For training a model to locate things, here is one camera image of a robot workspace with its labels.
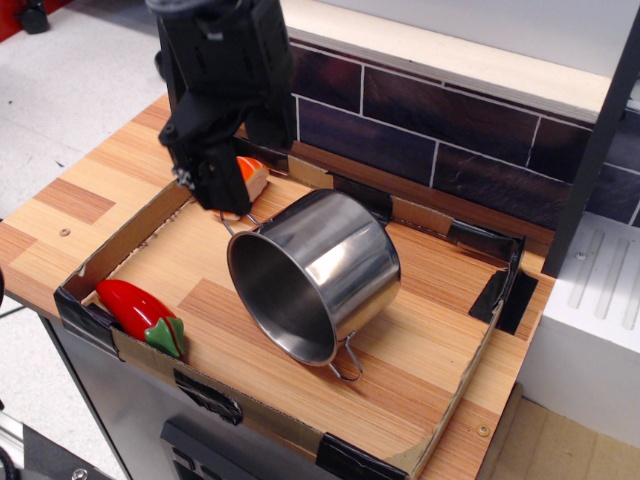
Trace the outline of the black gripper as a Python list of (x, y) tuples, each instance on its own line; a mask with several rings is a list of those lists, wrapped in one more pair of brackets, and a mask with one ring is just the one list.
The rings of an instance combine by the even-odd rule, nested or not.
[(236, 159), (235, 133), (292, 146), (294, 59), (277, 1), (157, 1), (154, 13), (184, 90), (160, 141), (174, 173), (205, 210), (246, 215), (251, 201)]

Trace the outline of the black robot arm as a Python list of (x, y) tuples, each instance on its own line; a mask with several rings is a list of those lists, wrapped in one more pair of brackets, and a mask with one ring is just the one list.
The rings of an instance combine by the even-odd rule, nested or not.
[(240, 216), (251, 200), (233, 138), (288, 149), (294, 58), (277, 1), (150, 1), (171, 115), (159, 133), (179, 184), (206, 210)]

